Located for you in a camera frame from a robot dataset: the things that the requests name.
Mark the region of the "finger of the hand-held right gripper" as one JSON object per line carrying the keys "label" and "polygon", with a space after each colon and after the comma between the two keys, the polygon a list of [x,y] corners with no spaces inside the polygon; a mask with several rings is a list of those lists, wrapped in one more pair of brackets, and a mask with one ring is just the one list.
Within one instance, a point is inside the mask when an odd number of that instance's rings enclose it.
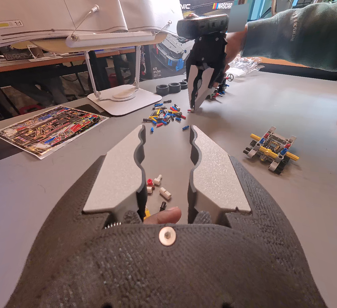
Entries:
{"label": "finger of the hand-held right gripper", "polygon": [[191,110],[197,110],[204,101],[204,65],[191,65],[188,76],[188,99]]}
{"label": "finger of the hand-held right gripper", "polygon": [[195,111],[200,108],[207,95],[214,91],[213,83],[211,83],[213,72],[214,69],[211,67],[201,70],[201,77],[197,82],[197,91],[195,93]]}

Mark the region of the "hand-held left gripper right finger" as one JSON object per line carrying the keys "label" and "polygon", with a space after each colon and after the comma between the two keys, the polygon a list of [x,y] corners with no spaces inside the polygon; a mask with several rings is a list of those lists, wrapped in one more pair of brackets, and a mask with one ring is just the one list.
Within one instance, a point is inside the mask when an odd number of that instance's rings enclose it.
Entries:
{"label": "hand-held left gripper right finger", "polygon": [[192,170],[188,185],[188,223],[202,211],[223,225],[225,214],[250,215],[251,207],[229,154],[196,125],[190,127]]}

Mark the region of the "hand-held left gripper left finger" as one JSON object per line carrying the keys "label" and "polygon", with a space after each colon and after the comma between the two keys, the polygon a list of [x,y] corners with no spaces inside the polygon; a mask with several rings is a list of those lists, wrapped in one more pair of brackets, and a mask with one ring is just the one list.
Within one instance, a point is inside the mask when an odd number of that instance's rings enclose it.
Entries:
{"label": "hand-held left gripper left finger", "polygon": [[139,125],[109,150],[83,207],[84,213],[124,216],[129,210],[145,215],[145,125]]}

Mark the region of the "small grey lego differential assembly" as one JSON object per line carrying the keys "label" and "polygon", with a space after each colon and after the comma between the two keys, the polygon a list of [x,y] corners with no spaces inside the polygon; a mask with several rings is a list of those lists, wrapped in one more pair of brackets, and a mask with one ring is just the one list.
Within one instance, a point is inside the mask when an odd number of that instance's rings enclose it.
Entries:
{"label": "small grey lego differential assembly", "polygon": [[252,133],[250,146],[246,147],[243,153],[247,158],[256,156],[261,162],[269,162],[268,169],[279,175],[290,160],[297,162],[299,157],[289,151],[297,137],[284,137],[275,131],[276,127],[272,126],[261,137]]}

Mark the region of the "lego instruction booklet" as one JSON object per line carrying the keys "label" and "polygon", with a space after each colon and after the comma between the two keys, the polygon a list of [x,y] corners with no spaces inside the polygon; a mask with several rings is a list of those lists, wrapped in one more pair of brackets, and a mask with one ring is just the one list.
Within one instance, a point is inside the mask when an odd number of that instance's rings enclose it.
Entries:
{"label": "lego instruction booklet", "polygon": [[1,139],[38,159],[44,159],[111,116],[59,105],[1,128]]}
{"label": "lego instruction booklet", "polygon": [[180,0],[0,0],[1,45],[71,34],[177,35]]}

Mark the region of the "person's right forearm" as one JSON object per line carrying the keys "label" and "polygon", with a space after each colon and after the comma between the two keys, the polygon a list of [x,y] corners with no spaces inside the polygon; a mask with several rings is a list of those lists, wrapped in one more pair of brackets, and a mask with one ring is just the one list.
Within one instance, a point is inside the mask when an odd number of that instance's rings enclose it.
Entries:
{"label": "person's right forearm", "polygon": [[336,72],[337,4],[310,4],[249,22],[241,55]]}

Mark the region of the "black lego car chassis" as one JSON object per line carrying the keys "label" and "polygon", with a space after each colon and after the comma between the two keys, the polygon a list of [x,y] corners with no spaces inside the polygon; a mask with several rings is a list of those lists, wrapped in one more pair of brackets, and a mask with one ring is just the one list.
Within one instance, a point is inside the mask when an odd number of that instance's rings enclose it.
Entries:
{"label": "black lego car chassis", "polygon": [[226,88],[229,87],[228,82],[233,81],[234,75],[233,74],[225,74],[224,78],[221,82],[221,84],[218,84],[218,86],[212,91],[211,94],[209,94],[206,99],[207,100],[216,100],[217,97],[223,97],[226,93]]}

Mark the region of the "person's left hand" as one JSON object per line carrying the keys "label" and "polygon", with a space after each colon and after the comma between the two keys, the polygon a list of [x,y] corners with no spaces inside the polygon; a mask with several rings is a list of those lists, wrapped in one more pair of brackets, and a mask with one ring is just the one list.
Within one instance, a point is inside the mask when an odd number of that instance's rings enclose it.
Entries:
{"label": "person's left hand", "polygon": [[179,207],[172,207],[146,218],[143,222],[145,225],[164,225],[176,224],[182,216],[182,211]]}

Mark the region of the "clear plastic bag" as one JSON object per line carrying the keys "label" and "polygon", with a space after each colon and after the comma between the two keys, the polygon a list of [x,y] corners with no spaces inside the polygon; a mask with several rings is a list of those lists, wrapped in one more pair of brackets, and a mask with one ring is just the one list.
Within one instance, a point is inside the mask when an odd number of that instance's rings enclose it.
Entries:
{"label": "clear plastic bag", "polygon": [[226,72],[227,77],[235,78],[246,75],[252,71],[259,71],[264,68],[261,65],[262,59],[259,57],[243,58],[237,55],[233,61],[229,63],[230,68]]}

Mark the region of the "pile of blue yellow pins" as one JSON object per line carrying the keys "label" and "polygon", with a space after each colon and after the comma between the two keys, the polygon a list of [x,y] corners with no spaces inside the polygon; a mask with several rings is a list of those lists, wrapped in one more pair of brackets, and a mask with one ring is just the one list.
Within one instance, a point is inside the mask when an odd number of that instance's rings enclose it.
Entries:
{"label": "pile of blue yellow pins", "polygon": [[[163,104],[161,107],[154,108],[155,104]],[[173,103],[171,99],[166,99],[164,101],[159,101],[150,107],[147,117],[142,119],[142,123],[148,123],[151,128],[151,132],[154,129],[161,126],[167,126],[173,122],[183,122],[187,119],[186,115],[183,114],[182,108]]]}

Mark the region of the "pile of white red connectors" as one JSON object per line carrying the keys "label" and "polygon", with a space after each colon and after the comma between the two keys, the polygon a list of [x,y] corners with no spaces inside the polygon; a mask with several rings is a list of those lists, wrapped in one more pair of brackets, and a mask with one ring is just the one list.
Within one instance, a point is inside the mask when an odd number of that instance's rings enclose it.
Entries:
{"label": "pile of white red connectors", "polygon": [[[161,186],[161,181],[162,181],[162,175],[159,174],[157,178],[155,179],[148,179],[146,181],[146,188],[148,195],[151,195],[153,191],[155,190],[156,187],[159,187],[159,194],[167,201],[171,199],[171,193],[165,189],[164,187]],[[166,202],[164,201],[160,207],[159,211],[163,211],[166,209]],[[144,220],[150,217],[150,212],[147,206],[145,206],[145,216]]]}

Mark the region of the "white book stand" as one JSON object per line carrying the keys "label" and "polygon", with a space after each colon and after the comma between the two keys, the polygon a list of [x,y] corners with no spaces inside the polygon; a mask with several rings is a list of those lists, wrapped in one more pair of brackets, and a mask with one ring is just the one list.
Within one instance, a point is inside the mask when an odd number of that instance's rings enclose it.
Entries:
{"label": "white book stand", "polygon": [[[94,91],[94,93],[88,95],[89,100],[112,116],[124,116],[161,100],[159,95],[140,88],[141,46],[161,42],[166,38],[168,33],[176,34],[178,18],[181,17],[182,15],[177,16],[174,14],[172,19],[164,20],[166,24],[158,31],[150,28],[145,28],[143,31],[138,28],[135,32],[96,34],[79,32],[78,29],[75,29],[67,38],[34,40],[33,43],[42,49],[54,53],[83,52]],[[98,90],[94,79],[93,67],[90,64],[90,59],[94,61],[94,51],[96,49],[125,47],[136,48],[136,74],[134,83],[106,90]]]}

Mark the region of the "wooden workbench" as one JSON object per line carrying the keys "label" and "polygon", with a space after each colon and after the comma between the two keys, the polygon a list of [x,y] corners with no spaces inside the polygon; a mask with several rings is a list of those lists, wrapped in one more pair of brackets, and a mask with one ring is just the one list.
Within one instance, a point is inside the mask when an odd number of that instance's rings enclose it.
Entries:
{"label": "wooden workbench", "polygon": [[259,70],[260,72],[337,81],[337,72],[315,69],[280,59],[261,57],[261,60],[260,65],[263,68]]}

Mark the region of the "red storage bin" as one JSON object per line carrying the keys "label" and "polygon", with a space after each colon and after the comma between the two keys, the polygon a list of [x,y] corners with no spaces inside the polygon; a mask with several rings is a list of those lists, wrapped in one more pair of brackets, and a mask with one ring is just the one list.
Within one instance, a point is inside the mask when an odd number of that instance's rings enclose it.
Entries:
{"label": "red storage bin", "polygon": [[45,107],[41,104],[26,105],[18,109],[18,115],[25,115],[43,109],[45,109]]}

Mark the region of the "wooden side table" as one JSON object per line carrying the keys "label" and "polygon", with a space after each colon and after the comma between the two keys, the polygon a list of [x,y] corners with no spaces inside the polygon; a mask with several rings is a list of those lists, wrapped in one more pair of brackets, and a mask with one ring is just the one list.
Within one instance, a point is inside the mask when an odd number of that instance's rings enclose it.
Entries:
{"label": "wooden side table", "polygon": [[[116,49],[104,49],[95,51],[97,58],[109,57],[119,54],[127,54],[127,53],[135,53],[135,47],[122,47]],[[70,62],[78,62],[84,61],[85,56],[83,52],[78,53],[69,53],[64,54],[61,56],[54,56],[54,57],[45,57],[41,59],[24,59],[24,60],[17,60],[17,61],[6,61],[1,60],[0,62],[0,72],[7,72],[7,71],[14,71],[20,69],[29,69],[38,66],[48,66],[48,65],[55,65],[59,63],[70,63]]]}

